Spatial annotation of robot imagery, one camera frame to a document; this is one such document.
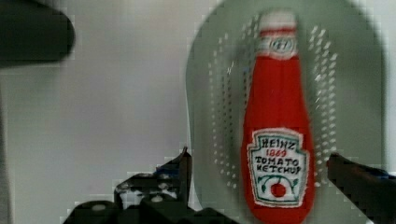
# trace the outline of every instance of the hole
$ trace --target hole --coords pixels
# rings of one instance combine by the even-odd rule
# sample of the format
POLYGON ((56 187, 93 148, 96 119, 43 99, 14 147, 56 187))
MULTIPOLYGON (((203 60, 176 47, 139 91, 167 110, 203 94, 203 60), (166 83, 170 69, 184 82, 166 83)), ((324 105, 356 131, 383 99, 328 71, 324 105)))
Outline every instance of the hole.
POLYGON ((334 53, 334 55, 330 58, 330 60, 335 61, 338 57, 338 54, 334 53))
POLYGON ((319 39, 319 40, 318 40, 318 43, 317 43, 317 46, 321 45, 322 42, 323 42, 323 39, 322 39, 322 38, 319 39))
POLYGON ((317 30, 318 30, 318 27, 317 27, 317 26, 314 26, 314 28, 313 28, 312 31, 311 31, 311 34, 313 35, 314 33, 316 33, 317 30))
POLYGON ((324 46, 325 49, 328 49, 330 47, 330 45, 332 44, 332 42, 327 42, 326 45, 324 46))
POLYGON ((334 68, 337 65, 336 62, 330 64, 330 68, 334 68))
POLYGON ((157 196, 153 197, 151 199, 151 201, 154 202, 154 203, 160 203, 160 202, 163 201, 163 197, 161 195, 157 195, 157 196))
POLYGON ((105 209, 106 209, 106 206, 105 206, 104 204, 101 204, 101 203, 96 204, 96 205, 94 205, 94 206, 91 208, 91 210, 92 210, 93 212, 100 212, 100 211, 103 211, 103 210, 105 210, 105 209))
POLYGON ((323 30, 320 31, 320 34, 318 36, 319 37, 323 37, 325 33, 326 33, 326 30, 323 29, 323 30))

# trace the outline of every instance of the white label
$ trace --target white label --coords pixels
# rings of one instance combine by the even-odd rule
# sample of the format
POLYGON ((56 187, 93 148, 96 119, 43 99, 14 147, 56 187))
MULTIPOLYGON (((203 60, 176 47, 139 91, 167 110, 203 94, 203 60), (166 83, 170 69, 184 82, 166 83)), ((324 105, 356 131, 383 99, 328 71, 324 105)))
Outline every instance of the white label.
POLYGON ((247 146, 248 166, 256 204, 299 207, 305 194, 308 152, 303 136, 285 128, 261 129, 247 146))
POLYGON ((295 35, 266 35, 258 47, 258 56, 269 56, 278 60, 288 60, 297 55, 295 35))

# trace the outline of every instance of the gray metal plate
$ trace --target gray metal plate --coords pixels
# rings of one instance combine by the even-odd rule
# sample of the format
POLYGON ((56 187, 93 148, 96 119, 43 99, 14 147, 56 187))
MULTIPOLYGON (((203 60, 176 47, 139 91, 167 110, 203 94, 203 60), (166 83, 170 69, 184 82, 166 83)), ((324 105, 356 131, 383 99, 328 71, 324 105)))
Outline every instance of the gray metal plate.
POLYGON ((242 124, 254 66, 258 20, 274 7, 298 17, 303 88, 316 151, 316 199, 306 223, 365 223, 326 178, 337 151, 380 167, 383 160, 383 50, 375 28, 343 0, 228 0, 207 18, 187 65, 195 189, 203 207, 240 223, 248 210, 239 168, 242 124))

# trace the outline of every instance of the red plastic bottle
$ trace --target red plastic bottle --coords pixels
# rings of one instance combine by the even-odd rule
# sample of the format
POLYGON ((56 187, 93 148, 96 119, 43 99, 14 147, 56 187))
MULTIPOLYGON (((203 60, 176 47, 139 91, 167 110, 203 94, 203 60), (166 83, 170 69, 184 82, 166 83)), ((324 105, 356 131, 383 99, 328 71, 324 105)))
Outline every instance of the red plastic bottle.
POLYGON ((313 205, 315 158, 294 15, 263 16, 260 35, 241 147, 245 198, 266 224, 302 223, 313 205))

